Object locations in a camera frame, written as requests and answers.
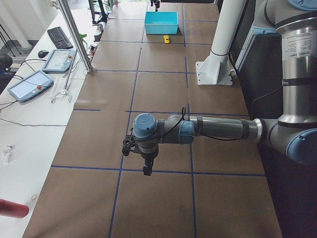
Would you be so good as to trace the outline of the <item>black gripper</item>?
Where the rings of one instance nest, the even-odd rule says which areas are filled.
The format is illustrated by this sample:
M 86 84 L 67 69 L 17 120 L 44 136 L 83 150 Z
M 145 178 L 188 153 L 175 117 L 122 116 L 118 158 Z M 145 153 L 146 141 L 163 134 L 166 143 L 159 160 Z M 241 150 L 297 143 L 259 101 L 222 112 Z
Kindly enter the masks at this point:
M 151 7 L 155 7 L 155 12 L 158 12 L 158 9 L 160 8 L 160 0 L 150 0 Z
M 144 163 L 144 166 L 143 166 L 143 174 L 145 176 L 150 176 L 152 174 L 153 165 L 154 165 L 154 159 L 153 158 L 145 159 L 145 163 Z

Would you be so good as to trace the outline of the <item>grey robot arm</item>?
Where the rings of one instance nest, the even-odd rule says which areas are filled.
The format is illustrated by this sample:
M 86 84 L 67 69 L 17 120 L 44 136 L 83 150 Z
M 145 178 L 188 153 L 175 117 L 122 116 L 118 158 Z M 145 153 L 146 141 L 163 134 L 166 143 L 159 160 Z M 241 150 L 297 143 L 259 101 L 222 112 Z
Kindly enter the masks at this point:
M 281 35 L 283 113 L 277 119 L 222 119 L 171 114 L 158 120 L 135 117 L 122 153 L 140 154 L 143 173 L 152 173 L 159 144 L 190 144 L 196 136 L 264 143 L 303 165 L 317 163 L 317 3 L 314 0 L 259 0 L 254 30 Z

